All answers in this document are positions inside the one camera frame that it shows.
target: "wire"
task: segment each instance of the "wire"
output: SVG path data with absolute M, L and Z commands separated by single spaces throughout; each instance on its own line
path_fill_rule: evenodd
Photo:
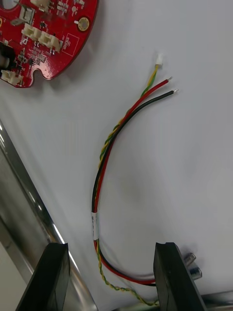
M 154 83 L 154 80 L 155 80 L 155 77 L 156 77 L 156 73 L 158 71 L 158 68 L 159 68 L 159 65 L 156 65 L 155 66 L 155 70 L 153 72 L 153 74 L 151 75 L 149 81 L 148 81 L 148 84 L 147 84 L 147 87 L 144 89 L 144 91 L 142 92 L 142 95 L 141 97 L 152 87 L 153 83 Z
M 123 129 L 123 127 L 128 123 L 128 121 L 137 113 L 139 112 L 141 109 L 143 109 L 144 107 L 146 107 L 147 105 L 159 101 L 167 96 L 170 96 L 172 94 L 174 94 L 175 91 L 170 91 L 166 94 L 163 94 L 161 96 L 158 96 L 156 98 L 151 99 L 150 101 L 145 102 L 144 104 L 140 105 L 138 108 L 136 108 L 135 110 L 134 107 L 136 105 L 139 105 L 139 103 L 144 100 L 149 94 L 151 94 L 153 92 L 153 89 L 151 89 L 149 92 L 147 92 L 140 100 L 137 101 L 137 103 L 129 110 L 129 112 L 126 114 L 125 118 L 123 119 L 122 123 L 120 124 L 120 126 L 117 128 L 117 130 L 115 131 L 115 133 L 113 134 L 113 137 L 111 138 L 111 140 L 108 143 L 108 146 L 106 147 L 106 151 L 102 157 L 102 161 L 100 163 L 100 167 L 96 176 L 96 180 L 95 180 L 95 184 L 94 184 L 94 188 L 93 188 L 93 195 L 92 195 L 92 212 L 97 212 L 97 206 L 98 206 L 98 201 L 99 201 L 99 195 L 100 195 L 100 189 L 101 189 L 101 184 L 103 181 L 103 176 L 104 176 L 104 172 L 107 166 L 107 161 L 110 155 L 110 151 L 112 149 L 112 146 L 114 144 L 114 141 L 117 137 L 117 135 L 119 134 L 119 132 Z M 97 243 L 99 243 L 99 240 L 94 241 L 94 245 L 95 248 L 97 250 Z M 134 279 L 132 277 L 129 277 L 123 273 L 121 273 L 120 271 L 118 271 L 117 269 L 115 269 L 107 260 L 106 258 L 103 256 L 101 250 L 100 250 L 100 257 L 102 259 L 103 264 L 113 273 L 117 274 L 118 276 L 128 279 L 132 282 L 135 283 L 139 283 L 139 284 L 151 284 L 154 283 L 155 280 L 138 280 L 138 279 Z
M 158 71 L 158 68 L 159 68 L 159 66 L 156 65 L 156 66 L 155 66 L 155 70 L 154 70 L 153 74 L 151 75 L 151 77 L 150 77 L 150 79 L 149 79 L 149 81 L 148 81 L 147 87 L 144 89 L 144 91 L 142 92 L 142 94 L 141 94 L 140 97 L 142 97 L 142 96 L 152 87 L 152 85 L 153 85 L 153 83 L 154 83 L 154 80 L 155 80 L 155 77 L 156 77 L 156 73 L 157 73 L 157 71 Z M 121 120 L 118 122 L 118 124 L 113 128 L 113 131 L 109 134 L 107 140 L 104 142 L 104 146 L 103 146 L 103 148 L 102 148 L 102 150 L 101 150 L 101 153 L 100 153 L 100 160 L 102 159 L 102 157 L 103 157 L 103 155 L 104 155 L 104 153 L 105 153 L 105 150 L 106 150 L 106 148 L 107 148 L 107 145 L 108 145 L 109 140 L 112 138 L 113 134 L 115 133 L 115 131 L 117 130 L 117 128 L 118 128 L 119 125 L 121 124 L 122 120 L 123 120 L 123 119 L 121 119 Z
M 103 281 L 105 282 L 106 285 L 108 285 L 109 287 L 111 287 L 112 289 L 114 289 L 115 291 L 121 291 L 121 292 L 130 292 L 132 295 L 134 295 L 140 302 L 148 305 L 148 306 L 159 306 L 159 301 L 158 299 L 154 302 L 147 302 L 146 300 L 144 300 L 136 291 L 132 290 L 129 287 L 119 287 L 119 286 L 115 286 L 111 283 L 109 283 L 109 281 L 107 281 L 106 277 L 104 276 L 103 270 L 102 270 L 102 263 L 101 263 L 101 257 L 100 257 L 100 242 L 99 240 L 97 240 L 97 257 L 99 260 L 99 269 L 100 269 L 100 274 L 102 276 Z
M 116 130 L 118 129 L 119 125 L 122 123 L 122 121 L 126 118 L 126 116 L 128 116 L 129 114 L 131 114 L 135 108 L 137 108 L 137 106 L 139 106 L 151 93 L 153 93 L 154 91 L 156 91 L 157 89 L 159 89 L 160 87 L 164 86 L 165 84 L 167 84 L 170 80 L 172 79 L 172 77 L 170 77 L 169 79 L 166 79 L 164 81 L 162 81 L 161 83 L 157 84 L 156 86 L 154 86 L 153 88 L 151 88 L 150 90 L 148 90 L 144 95 L 142 95 L 140 97 L 140 99 L 133 105 L 133 107 L 131 109 L 129 109 L 125 115 L 125 117 L 123 119 L 121 119 L 118 124 L 114 127 L 113 131 L 109 134 L 108 139 L 105 141 L 104 146 L 101 150 L 101 154 L 100 154 L 100 161 L 103 158 L 103 155 L 106 151 L 106 148 L 108 146 L 109 140 L 113 137 L 114 133 L 116 132 Z

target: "white backdrop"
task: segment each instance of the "white backdrop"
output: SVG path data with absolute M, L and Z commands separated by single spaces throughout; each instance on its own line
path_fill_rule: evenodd
M 101 238 L 132 274 L 151 273 L 155 243 L 173 241 L 196 254 L 201 293 L 233 289 L 232 12 L 232 0 L 100 0 L 91 36 L 63 74 L 38 74 L 25 90 L 0 83 L 0 118 L 100 311 L 136 300 L 98 272 L 90 210 L 99 154 L 157 52 L 165 54 L 157 80 L 174 77 L 158 94 L 180 92 L 140 112 L 117 139 Z

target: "white label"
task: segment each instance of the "white label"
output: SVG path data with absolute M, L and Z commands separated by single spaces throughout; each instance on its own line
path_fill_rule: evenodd
M 93 231 L 93 239 L 98 240 L 99 238 L 99 215 L 98 213 L 91 213 L 92 218 L 92 231 Z

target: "wire harness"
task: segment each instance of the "wire harness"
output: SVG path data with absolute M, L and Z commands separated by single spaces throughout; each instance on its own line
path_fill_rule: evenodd
M 136 114 L 138 113 L 141 109 L 143 109 L 144 107 L 147 107 L 148 105 L 157 102 L 159 100 L 162 100 L 166 97 L 169 97 L 171 95 L 173 95 L 174 93 L 176 93 L 178 90 L 172 90 L 170 92 L 167 92 L 161 96 L 152 98 L 151 100 L 143 103 L 143 101 L 149 96 L 151 95 L 153 92 L 155 92 L 156 90 L 158 90 L 159 88 L 163 87 L 164 85 L 166 85 L 171 78 L 166 79 L 164 81 L 162 81 L 161 83 L 159 83 L 158 85 L 152 87 L 158 68 L 161 66 L 161 62 L 162 62 L 162 56 L 160 56 L 159 58 L 159 64 L 156 63 L 155 66 L 155 70 L 153 72 L 153 74 L 151 75 L 147 87 L 145 88 L 145 90 L 142 92 L 141 97 L 139 98 L 139 100 L 132 106 L 132 108 L 130 108 L 125 117 L 122 118 L 118 124 L 113 128 L 112 132 L 109 134 L 107 140 L 104 143 L 104 146 L 101 150 L 100 153 L 100 163 L 99 163 L 99 170 L 96 176 L 96 180 L 95 180 L 95 184 L 94 184 L 94 188 L 93 188 L 93 194 L 92 194 L 92 214 L 93 215 L 97 215 L 98 212 L 98 203 L 99 203 L 99 198 L 100 198 L 100 190 L 101 190 L 101 186 L 102 186 L 102 182 L 103 182 L 103 178 L 104 178 L 104 174 L 105 174 L 105 170 L 107 167 L 107 163 L 108 163 L 108 159 L 109 159 L 109 155 L 111 152 L 111 149 L 113 147 L 113 144 L 115 142 L 115 139 L 117 138 L 118 134 L 120 133 L 120 131 L 123 129 L 123 127 L 129 122 L 129 120 Z M 93 222 L 93 233 L 94 233 L 94 246 L 95 246 L 95 250 L 97 252 L 97 257 L 98 257 L 98 261 L 99 261 L 99 270 L 100 270 L 100 274 L 102 276 L 103 281 L 105 282 L 106 285 L 108 285 L 109 287 L 111 287 L 112 289 L 116 290 L 116 291 L 122 291 L 122 292 L 130 292 L 131 294 L 133 294 L 140 302 L 148 305 L 148 306 L 158 306 L 158 300 L 154 301 L 154 302 L 147 302 L 146 300 L 144 300 L 136 291 L 134 291 L 133 289 L 130 288 L 124 288 L 124 287 L 119 287 L 119 286 L 114 286 L 113 284 L 111 284 L 110 282 L 108 282 L 106 280 L 106 277 L 104 276 L 103 270 L 102 270 L 102 264 L 108 269 L 110 270 L 112 273 L 114 273 L 115 275 L 122 277 L 128 281 L 137 283 L 137 284 L 141 284 L 141 285 L 148 285 L 148 286 L 156 286 L 155 284 L 155 279 L 139 279 L 139 278 L 135 278 L 132 277 L 130 275 L 127 275 L 124 272 L 119 271 L 117 268 L 115 268 L 111 263 L 108 262 L 108 260 L 104 257 L 101 249 L 100 249 L 100 240 L 99 240 L 99 228 L 97 228 L 97 226 L 99 226 L 99 222 L 97 221 L 97 217 L 93 217 L 92 216 L 92 222 Z

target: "white connector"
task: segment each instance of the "white connector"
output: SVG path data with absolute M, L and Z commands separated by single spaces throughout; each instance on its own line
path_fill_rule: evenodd
M 159 66 L 159 67 L 162 67 L 162 65 L 163 65 L 163 58 L 164 58 L 164 55 L 162 53 L 159 53 L 158 56 L 157 56 L 155 65 Z
M 61 47 L 57 37 L 42 31 L 38 41 L 39 43 L 45 45 L 46 47 L 50 49 L 55 49 L 56 52 L 60 52 Z
M 41 30 L 30 26 L 29 24 L 24 24 L 24 29 L 21 31 L 23 35 L 32 39 L 33 41 L 38 41 L 41 36 Z
M 42 11 L 47 12 L 49 9 L 50 0 L 31 0 L 31 3 L 37 6 Z
M 23 77 L 20 75 L 16 77 L 16 73 L 13 71 L 1 70 L 1 79 L 16 86 L 23 80 Z

